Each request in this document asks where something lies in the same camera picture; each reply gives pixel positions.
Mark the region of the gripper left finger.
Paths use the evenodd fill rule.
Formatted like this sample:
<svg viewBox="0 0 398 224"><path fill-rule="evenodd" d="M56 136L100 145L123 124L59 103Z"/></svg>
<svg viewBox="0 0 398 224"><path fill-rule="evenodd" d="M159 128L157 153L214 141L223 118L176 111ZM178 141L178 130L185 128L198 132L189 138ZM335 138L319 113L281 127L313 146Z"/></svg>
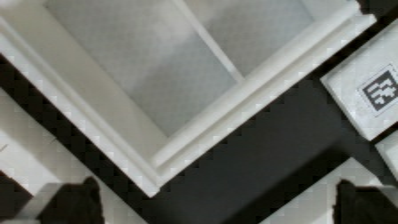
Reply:
<svg viewBox="0 0 398 224"><path fill-rule="evenodd" d="M49 183L17 218L38 224L105 224L97 179L88 177L81 183Z"/></svg>

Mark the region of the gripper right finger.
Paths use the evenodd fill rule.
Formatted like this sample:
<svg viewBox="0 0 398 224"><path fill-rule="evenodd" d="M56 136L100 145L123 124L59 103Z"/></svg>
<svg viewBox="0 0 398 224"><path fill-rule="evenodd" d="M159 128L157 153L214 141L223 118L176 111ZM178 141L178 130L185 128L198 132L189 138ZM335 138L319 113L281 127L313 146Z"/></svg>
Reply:
<svg viewBox="0 0 398 224"><path fill-rule="evenodd" d="M398 224L398 205L379 186L358 186L347 179L336 185L335 224Z"/></svg>

